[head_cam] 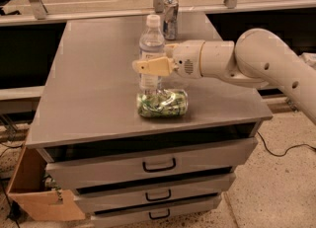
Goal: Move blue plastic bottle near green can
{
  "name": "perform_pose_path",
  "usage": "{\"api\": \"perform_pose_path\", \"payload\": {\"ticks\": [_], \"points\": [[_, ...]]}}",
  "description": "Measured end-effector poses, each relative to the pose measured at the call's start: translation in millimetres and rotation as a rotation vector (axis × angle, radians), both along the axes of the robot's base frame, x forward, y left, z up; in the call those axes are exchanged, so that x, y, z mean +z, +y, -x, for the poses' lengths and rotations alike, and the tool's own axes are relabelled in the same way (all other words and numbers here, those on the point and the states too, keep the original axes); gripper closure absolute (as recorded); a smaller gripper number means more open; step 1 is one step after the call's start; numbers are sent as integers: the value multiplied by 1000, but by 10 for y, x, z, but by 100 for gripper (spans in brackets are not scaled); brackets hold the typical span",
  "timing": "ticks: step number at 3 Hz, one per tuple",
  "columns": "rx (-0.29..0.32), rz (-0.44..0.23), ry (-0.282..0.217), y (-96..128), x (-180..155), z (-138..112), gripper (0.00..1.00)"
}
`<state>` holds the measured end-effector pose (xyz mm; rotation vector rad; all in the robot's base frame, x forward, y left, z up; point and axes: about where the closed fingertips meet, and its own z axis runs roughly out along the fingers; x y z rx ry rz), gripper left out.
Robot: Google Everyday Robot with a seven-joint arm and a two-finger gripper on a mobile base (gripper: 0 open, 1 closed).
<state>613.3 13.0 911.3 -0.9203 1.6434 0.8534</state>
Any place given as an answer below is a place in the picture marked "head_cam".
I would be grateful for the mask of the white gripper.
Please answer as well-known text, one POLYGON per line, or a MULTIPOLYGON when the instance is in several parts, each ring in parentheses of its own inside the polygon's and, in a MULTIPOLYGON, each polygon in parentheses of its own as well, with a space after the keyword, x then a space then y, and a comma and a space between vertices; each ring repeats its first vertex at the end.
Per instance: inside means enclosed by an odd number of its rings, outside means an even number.
POLYGON ((199 66, 201 50, 204 44, 204 40, 187 40, 179 44, 166 44, 164 51, 167 57, 134 60, 132 68, 140 74, 165 77, 169 76, 176 69, 177 65, 176 73, 179 76, 198 79, 201 77, 199 66))

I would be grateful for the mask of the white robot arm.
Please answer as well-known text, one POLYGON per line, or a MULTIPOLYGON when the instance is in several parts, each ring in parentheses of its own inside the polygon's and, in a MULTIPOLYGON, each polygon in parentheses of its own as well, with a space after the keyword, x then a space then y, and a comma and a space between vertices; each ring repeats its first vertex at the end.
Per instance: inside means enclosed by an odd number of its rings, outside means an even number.
POLYGON ((251 29, 236 41, 187 40, 167 44, 167 54, 132 62, 140 74, 216 78, 249 88, 278 88, 316 123, 316 70, 278 36, 251 29))

